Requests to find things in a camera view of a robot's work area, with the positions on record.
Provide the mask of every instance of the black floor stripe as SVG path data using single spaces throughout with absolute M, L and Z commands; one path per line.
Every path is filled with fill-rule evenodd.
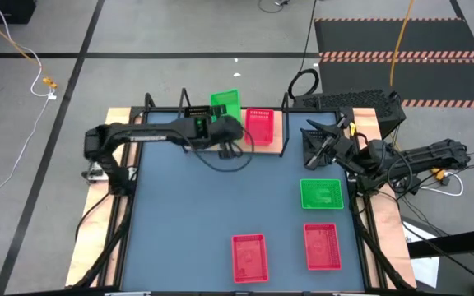
M 36 53 L 38 58 L 78 58 L 79 53 Z M 24 58 L 21 53 L 0 53 L 0 58 Z
M 3 262 L 3 266 L 0 272 L 0 295 L 5 294 L 5 290 L 7 289 L 8 281 L 10 280 L 12 270 L 14 269 L 14 265 L 16 264 L 17 256 L 21 249 L 21 245 L 23 244 L 23 239 L 25 237 L 26 230 L 29 227 L 30 218 L 32 217 L 32 213 L 34 212 L 34 208 L 38 200 L 41 187 L 43 185 L 45 174 L 47 173 L 47 168 L 49 167 L 49 163 L 54 152 L 54 147 L 56 146 L 56 142 L 58 140 L 58 136 L 63 125 L 63 120 L 65 119 L 68 106 L 71 103 L 72 93 L 74 92 L 78 77 L 80 76 L 81 67 L 83 66 L 83 62 L 85 60 L 85 54 L 87 53 L 89 45 L 91 44 L 91 39 L 92 35 L 95 32 L 96 23 L 98 22 L 102 7 L 104 6 L 104 1 L 105 0 L 98 0 L 98 2 L 96 3 L 95 11 L 93 12 L 89 27 L 87 28 L 86 36 L 83 39 L 83 44 L 81 45 L 80 53 L 78 54 L 78 58 L 76 60 L 74 68 L 72 69 L 72 74 L 69 78 L 67 89 L 65 90 L 65 94 L 63 95 L 63 100 L 60 104 L 56 119 L 54 120 L 53 129 L 50 133 L 49 140 L 47 141 L 47 146 L 45 147 L 43 156 L 39 163 L 38 172 L 35 175 L 34 182 L 32 183 L 29 196 L 25 203 L 25 208 L 21 213 L 21 218 L 17 225 L 16 232 L 14 233 L 14 237 L 12 238 L 12 242 L 8 249 L 7 256 L 5 257 L 5 261 Z
M 39 58 L 78 58 L 79 53 L 37 53 Z M 86 53 L 84 58 L 187 59 L 187 58 L 302 58 L 303 53 L 227 52 L 227 53 Z M 319 58 L 319 53 L 306 53 Z M 0 58 L 23 58 L 19 53 L 0 53 Z
M 465 20 L 466 18 L 464 17 L 464 14 L 462 13 L 462 9 L 460 9 L 460 5 L 458 5 L 457 0 L 450 0 L 451 6 L 453 7 L 454 14 L 457 17 L 460 17 L 461 19 Z

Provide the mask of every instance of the yellow cable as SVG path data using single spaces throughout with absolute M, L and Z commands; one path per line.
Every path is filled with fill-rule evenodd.
M 4 39 L 6 39 L 8 42 L 10 42 L 10 44 L 12 44 L 12 46 L 13 46 L 15 49 L 17 49 L 17 51 L 18 51 L 19 53 L 21 53 L 21 55 L 22 55 L 23 57 L 25 57 L 27 60 L 29 60 L 29 61 L 31 61 L 31 62 L 33 62 L 34 64 L 36 64 L 36 65 L 39 66 L 38 61 L 36 61 L 35 59 L 29 57 L 28 54 L 24 53 L 23 50 L 21 50 L 21 48 L 16 44 L 16 42 L 14 42 L 14 41 L 12 41 L 10 38 L 8 38 L 8 36 L 6 36 L 5 34 L 3 34 L 3 32 L 1 32 L 1 30 L 0 30 L 0 35 L 1 35 Z M 58 87 L 58 85 L 56 85 L 56 83 L 54 83 L 53 80 L 49 78 L 49 74 L 47 74 L 47 72 L 45 71 L 44 67 L 42 66 L 41 68 L 43 69 L 43 72 L 45 73 L 45 76 L 46 76 L 46 78 L 43 79 L 44 84 L 46 84 L 46 85 L 48 85 L 48 86 L 51 86 L 51 87 L 53 87 L 53 88 Z
M 394 64 L 396 63 L 396 57 L 398 56 L 398 50 L 400 49 L 400 43 L 402 42 L 403 32 L 405 31 L 405 26 L 407 25 L 407 22 L 409 21 L 409 15 L 411 14 L 411 10 L 412 10 L 412 3 L 414 2 L 415 0 L 411 0 L 409 2 L 409 8 L 407 9 L 407 14 L 405 15 L 405 20 L 403 20 L 403 24 L 402 24 L 402 30 L 400 31 L 400 35 L 398 36 L 398 41 L 396 42 L 396 48 L 394 48 L 393 62 L 391 63 L 391 77 L 390 77 L 390 82 L 389 82 L 390 86 L 393 86 Z

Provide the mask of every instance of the blue table surface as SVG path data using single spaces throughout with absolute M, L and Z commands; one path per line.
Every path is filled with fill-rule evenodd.
M 167 123 L 176 113 L 150 113 L 148 122 Z M 363 291 L 360 257 L 344 171 L 337 165 L 309 171 L 303 166 L 300 128 L 305 121 L 335 123 L 333 113 L 291 113 L 290 141 L 282 158 L 253 156 L 238 173 L 218 173 L 170 143 L 144 144 L 123 291 Z M 219 160 L 219 167 L 245 161 Z M 303 210 L 300 179 L 342 182 L 343 210 Z M 305 223 L 335 223 L 342 257 L 340 271 L 309 271 Z M 235 284 L 230 238 L 264 234 L 270 280 Z

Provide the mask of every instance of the orange striped tape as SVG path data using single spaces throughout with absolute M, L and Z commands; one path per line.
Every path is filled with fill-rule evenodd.
M 405 99 L 403 107 L 447 107 L 447 108 L 474 108 L 473 100 L 461 99 Z
M 319 53 L 322 58 L 392 58 L 391 51 L 332 51 Z M 405 51 L 397 58 L 474 58 L 474 51 Z
M 403 21 L 403 18 L 399 17 L 377 17 L 377 18 L 314 18 L 314 21 Z M 412 17 L 409 21 L 461 21 L 460 17 Z
M 391 58 L 322 58 L 321 62 L 391 63 Z M 398 63 L 474 63 L 474 58 L 397 58 Z

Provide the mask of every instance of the plug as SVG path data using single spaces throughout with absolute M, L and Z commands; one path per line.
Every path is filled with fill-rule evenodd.
M 43 83 L 46 84 L 47 86 L 50 86 L 54 89 L 58 88 L 58 85 L 50 78 L 50 77 L 45 77 L 43 79 Z
M 449 181 L 451 181 L 449 178 L 445 177 L 443 179 L 440 180 L 440 184 L 442 186 L 448 186 L 449 185 Z

